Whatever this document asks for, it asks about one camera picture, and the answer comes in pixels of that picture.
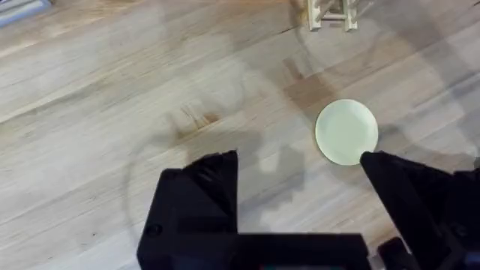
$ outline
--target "wooden object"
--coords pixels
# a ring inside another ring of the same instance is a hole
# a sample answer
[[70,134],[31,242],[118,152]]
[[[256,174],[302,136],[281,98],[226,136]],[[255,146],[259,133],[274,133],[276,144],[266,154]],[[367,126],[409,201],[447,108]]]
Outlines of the wooden object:
[[337,0],[308,0],[308,24],[310,31],[318,31],[322,27],[322,20],[343,21],[345,31],[347,32],[358,28],[356,8],[359,0],[341,0],[343,14],[329,13],[335,1]]
[[351,98],[378,150],[472,169],[477,7],[384,1],[377,27],[317,34],[286,1],[57,0],[4,27],[0,269],[138,270],[162,170],[230,149],[240,231],[362,233],[373,254],[395,227],[362,168],[318,150],[316,117]]

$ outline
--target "light wood surface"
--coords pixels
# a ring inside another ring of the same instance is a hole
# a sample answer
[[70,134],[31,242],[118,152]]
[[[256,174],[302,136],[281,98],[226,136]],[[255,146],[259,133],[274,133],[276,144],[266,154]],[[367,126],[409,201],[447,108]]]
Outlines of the light wood surface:
[[238,149],[242,232],[396,234],[313,123],[366,104],[379,150],[473,168],[480,7],[378,0],[345,33],[288,1],[58,0],[0,29],[0,269],[138,269],[161,171]]

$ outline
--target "white plate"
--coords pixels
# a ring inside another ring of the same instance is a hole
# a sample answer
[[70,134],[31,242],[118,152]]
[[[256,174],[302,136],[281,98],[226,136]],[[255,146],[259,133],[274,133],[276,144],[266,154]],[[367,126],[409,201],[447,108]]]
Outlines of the white plate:
[[330,161],[346,166],[356,165],[364,152],[373,152],[377,146],[377,120],[358,101],[336,100],[318,115],[315,139]]

